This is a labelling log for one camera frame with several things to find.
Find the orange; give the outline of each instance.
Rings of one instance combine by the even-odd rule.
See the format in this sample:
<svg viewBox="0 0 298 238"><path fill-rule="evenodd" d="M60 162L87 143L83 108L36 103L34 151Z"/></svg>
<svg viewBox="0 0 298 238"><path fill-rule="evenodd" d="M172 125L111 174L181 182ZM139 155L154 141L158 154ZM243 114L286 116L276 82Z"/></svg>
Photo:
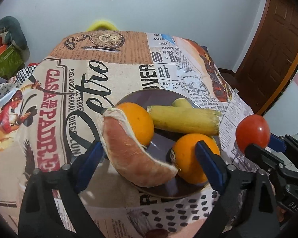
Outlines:
<svg viewBox="0 0 298 238"><path fill-rule="evenodd" d="M122 110L140 144L148 146L153 138L154 126L149 113L135 103L122 103L116 106Z"/></svg>
<svg viewBox="0 0 298 238"><path fill-rule="evenodd" d="M203 134L187 134L178 139L171 151L171 159L179 169L178 175L191 184L207 181L207 177L195 156L195 145L203 140L214 154L220 155L220 150L213 138Z"/></svg>

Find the door frame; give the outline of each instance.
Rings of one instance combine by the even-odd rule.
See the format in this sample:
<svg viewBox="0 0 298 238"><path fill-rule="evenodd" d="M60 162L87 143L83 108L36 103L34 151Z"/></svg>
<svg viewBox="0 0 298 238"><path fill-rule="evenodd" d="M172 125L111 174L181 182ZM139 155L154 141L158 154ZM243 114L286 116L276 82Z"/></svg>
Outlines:
<svg viewBox="0 0 298 238"><path fill-rule="evenodd" d="M270 98L266 101L266 103L261 107L261 109L258 110L256 114L263 114L267 110L267 108L272 105L275 100L278 98L279 94L286 89L286 85L288 81L290 80L291 77L293 77L293 73L297 71L297 66L298 66L298 52L296 54L296 57L289 67L288 72L286 73L284 79L281 81L275 92L270 96Z"/></svg>
<svg viewBox="0 0 298 238"><path fill-rule="evenodd" d="M264 21L266 19L266 15L267 15L267 11L268 11L268 7L270 4L270 0L266 0L265 3L265 7L264 7L264 11L263 14L261 16L261 20L259 22L258 28L256 30L256 33L254 35L254 38L250 44L250 47L243 59L243 61L241 62L241 65L239 66L239 68L237 69L236 73L235 73L235 78L238 79L238 77L240 76L240 74L242 73L242 70L245 66L246 61L248 60L251 52L253 51L255 44L257 42L258 36L261 32L261 29L264 25ZM278 98L279 94L286 89L286 86L289 82L289 80L292 78L293 73L297 70L298 68L298 52L296 54L296 57L293 61L293 63L290 65L290 68L288 70L288 72L286 73L284 79L281 81L281 83L279 84L279 86L277 87L277 89L274 91L274 93L270 96L270 98L266 101L266 103L258 110L257 114L261 115L263 113L265 113L265 111L272 105L275 103L276 99Z"/></svg>

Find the checkered fabric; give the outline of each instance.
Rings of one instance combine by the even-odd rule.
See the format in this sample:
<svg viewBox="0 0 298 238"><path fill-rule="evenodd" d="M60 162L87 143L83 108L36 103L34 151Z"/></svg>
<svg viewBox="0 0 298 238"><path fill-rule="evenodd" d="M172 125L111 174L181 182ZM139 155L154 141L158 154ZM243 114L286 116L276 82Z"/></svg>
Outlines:
<svg viewBox="0 0 298 238"><path fill-rule="evenodd" d="M25 67L16 74L15 82L22 84L28 77L31 76L37 65Z"/></svg>

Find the tablecloth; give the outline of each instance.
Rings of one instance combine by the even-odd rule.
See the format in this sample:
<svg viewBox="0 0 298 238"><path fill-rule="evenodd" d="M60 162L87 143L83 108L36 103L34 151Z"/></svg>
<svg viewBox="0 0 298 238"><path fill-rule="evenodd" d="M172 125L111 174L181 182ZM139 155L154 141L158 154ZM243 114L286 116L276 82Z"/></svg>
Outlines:
<svg viewBox="0 0 298 238"><path fill-rule="evenodd" d="M77 33L17 79L21 87L15 85L0 97L0 213L15 231L33 169L53 171L72 163L86 149L71 133L92 142L100 112L137 90L168 89L201 108L221 111L222 158L239 169L256 170L235 142L237 124L253 112L223 79L206 49L194 41L141 32ZM64 225L74 231L59 194L54 195ZM80 194L110 238L144 237L155 228L174 237L193 236L218 196L208 185L177 201L154 198L131 186L107 159Z"/></svg>

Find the red tomato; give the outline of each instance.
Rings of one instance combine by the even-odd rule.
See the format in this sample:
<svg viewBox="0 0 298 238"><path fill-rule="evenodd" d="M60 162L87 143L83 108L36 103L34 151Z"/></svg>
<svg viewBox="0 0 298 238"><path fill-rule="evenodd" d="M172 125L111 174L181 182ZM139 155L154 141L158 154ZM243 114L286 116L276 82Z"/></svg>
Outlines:
<svg viewBox="0 0 298 238"><path fill-rule="evenodd" d="M244 118L236 128L236 142L240 151L244 153L249 144L257 144L263 149L270 139L270 130L266 120L257 114Z"/></svg>

